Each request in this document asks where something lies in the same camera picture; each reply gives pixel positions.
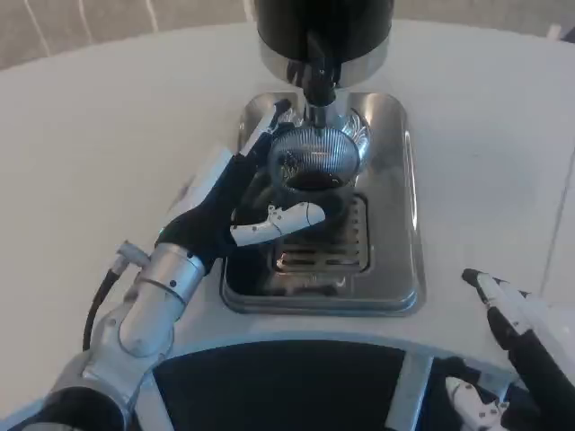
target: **metal joint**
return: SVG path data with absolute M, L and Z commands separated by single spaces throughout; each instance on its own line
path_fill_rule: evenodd
M 150 264 L 139 278 L 166 289 L 187 304 L 205 274 L 204 265 L 196 256 L 188 257 L 182 247 L 163 243 L 155 248 Z

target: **white table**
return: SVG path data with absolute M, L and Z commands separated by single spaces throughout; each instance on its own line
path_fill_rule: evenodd
M 507 373 L 459 276 L 478 268 L 540 291 L 574 148 L 574 70 L 567 44 L 395 22 L 384 67 L 357 90 L 391 93 L 410 117 L 426 304 L 394 319 L 240 315 L 211 277 L 178 325 L 174 354 L 350 339 Z M 251 23 L 105 44 L 0 74 L 0 416 L 41 397 L 79 350 L 117 245 L 151 246 L 206 149 L 234 147 L 243 106 L 288 89 L 259 60 Z

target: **dark liquid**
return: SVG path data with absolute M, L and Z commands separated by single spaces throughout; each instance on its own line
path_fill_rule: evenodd
M 323 191 L 327 189 L 337 189 L 343 185 L 339 177 L 324 172 L 304 172 L 298 173 L 294 178 L 290 178 L 286 185 L 292 189 L 302 191 Z

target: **floor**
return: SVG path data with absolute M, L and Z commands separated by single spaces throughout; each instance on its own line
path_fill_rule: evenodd
M 396 18 L 560 39 L 573 0 L 396 0 Z M 253 20 L 252 0 L 1 0 L 0 69 L 141 34 Z

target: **floor stripe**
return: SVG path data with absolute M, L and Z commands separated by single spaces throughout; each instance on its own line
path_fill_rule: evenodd
M 551 24 L 549 31 L 547 32 L 547 39 L 558 40 L 561 37 L 561 25 Z
M 154 33 L 158 32 L 158 20 L 155 17 L 155 9 L 152 0 L 146 0 L 146 7 L 147 11 L 150 14 L 150 20 L 152 20 L 152 29 L 154 29 Z
M 46 55 L 51 56 L 48 42 L 46 41 L 46 38 L 44 37 L 44 33 L 42 33 L 42 29 L 40 28 L 40 25 L 38 24 L 38 21 L 36 20 L 36 15 L 34 14 L 34 11 L 32 11 L 32 8 L 30 7 L 30 3 L 28 3 L 28 0 L 24 0 L 24 4 L 26 5 L 26 9 L 28 9 L 28 13 L 30 14 L 30 17 L 32 18 L 32 23 L 34 24 L 34 27 L 36 28 L 36 32 L 38 33 L 38 36 L 40 36 L 40 42 L 42 43 L 42 47 L 44 47 L 44 50 L 46 51 Z
M 243 12 L 245 13 L 245 19 L 249 22 L 256 21 L 255 17 L 255 7 L 253 6 L 253 0 L 243 0 Z
M 86 35 L 88 36 L 88 42 L 93 44 L 93 36 L 90 31 L 90 26 L 88 25 L 88 20 L 86 20 L 86 12 L 84 10 L 84 0 L 78 0 L 78 8 L 80 9 L 80 18 L 82 19 L 82 24 L 84 25 L 84 30 L 86 30 Z

